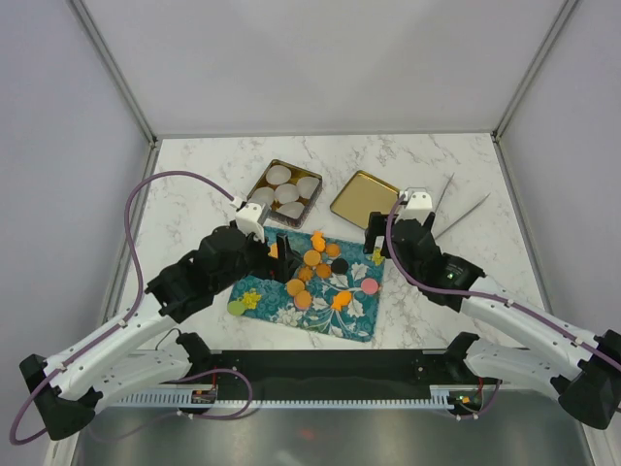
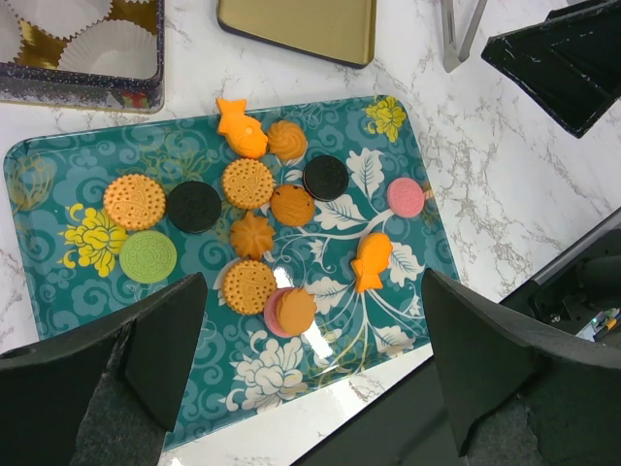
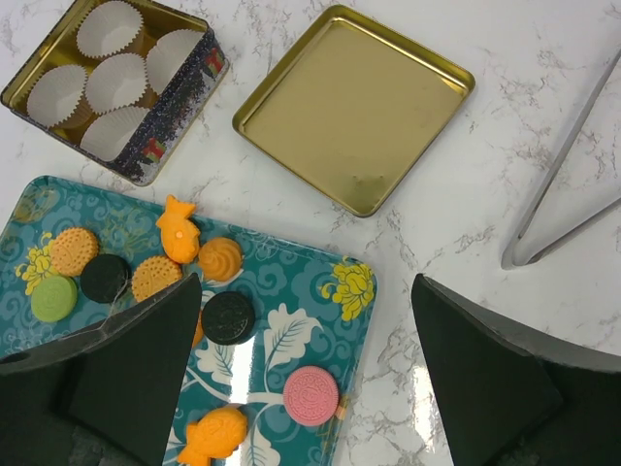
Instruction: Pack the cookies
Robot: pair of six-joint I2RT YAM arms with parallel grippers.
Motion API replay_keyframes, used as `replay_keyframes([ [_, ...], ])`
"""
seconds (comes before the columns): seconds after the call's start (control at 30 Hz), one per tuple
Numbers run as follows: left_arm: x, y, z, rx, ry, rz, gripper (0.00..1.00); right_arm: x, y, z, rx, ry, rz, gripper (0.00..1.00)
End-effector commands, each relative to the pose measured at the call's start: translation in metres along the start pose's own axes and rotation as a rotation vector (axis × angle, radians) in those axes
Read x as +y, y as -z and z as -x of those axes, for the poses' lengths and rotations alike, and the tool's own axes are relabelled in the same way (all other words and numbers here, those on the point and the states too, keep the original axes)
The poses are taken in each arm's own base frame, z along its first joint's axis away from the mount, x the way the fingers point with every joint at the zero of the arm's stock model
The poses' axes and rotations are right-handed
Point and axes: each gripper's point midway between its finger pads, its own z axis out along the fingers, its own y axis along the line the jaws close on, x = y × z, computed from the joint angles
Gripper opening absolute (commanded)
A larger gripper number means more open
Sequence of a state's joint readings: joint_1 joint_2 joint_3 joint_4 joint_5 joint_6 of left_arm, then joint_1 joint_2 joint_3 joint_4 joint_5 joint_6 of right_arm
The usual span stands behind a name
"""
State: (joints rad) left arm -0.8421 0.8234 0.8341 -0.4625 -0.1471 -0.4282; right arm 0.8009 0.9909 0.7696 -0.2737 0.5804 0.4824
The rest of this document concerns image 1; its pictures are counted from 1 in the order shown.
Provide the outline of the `gold tin lid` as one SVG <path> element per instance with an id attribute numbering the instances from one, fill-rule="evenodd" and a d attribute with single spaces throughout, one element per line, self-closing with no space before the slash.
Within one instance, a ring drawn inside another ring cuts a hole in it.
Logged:
<path id="1" fill-rule="evenodd" d="M 336 216 L 366 229 L 373 212 L 387 215 L 396 202 L 399 189 L 363 170 L 358 170 L 330 205 Z"/>

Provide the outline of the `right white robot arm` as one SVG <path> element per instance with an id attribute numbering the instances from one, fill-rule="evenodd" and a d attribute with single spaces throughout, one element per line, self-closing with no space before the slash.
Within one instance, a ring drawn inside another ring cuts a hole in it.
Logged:
<path id="1" fill-rule="evenodd" d="M 429 301 L 481 320 L 520 343 L 495 346 L 463 332 L 443 359 L 446 376 L 465 383 L 474 375 L 526 386 L 557 401 L 579 422 L 607 429 L 620 411 L 620 335 L 573 326 L 522 304 L 472 262 L 441 251 L 424 221 L 372 212 L 364 251 L 383 240 L 381 253 Z"/>

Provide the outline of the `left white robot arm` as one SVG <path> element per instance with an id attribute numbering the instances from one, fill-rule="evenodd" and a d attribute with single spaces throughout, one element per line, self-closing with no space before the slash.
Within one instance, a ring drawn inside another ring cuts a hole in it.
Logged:
<path id="1" fill-rule="evenodd" d="M 19 364 L 30 395 L 52 440 L 68 438 L 95 416 L 133 392 L 172 381 L 201 383 L 212 371 L 212 354 L 197 333 L 182 333 L 164 349 L 132 353 L 209 307 L 214 297 L 252 276 L 287 283 L 302 264 L 286 234 L 276 248 L 235 224 L 215 228 L 198 249 L 164 268 L 139 292 L 139 304 L 109 320 L 68 349 Z"/>

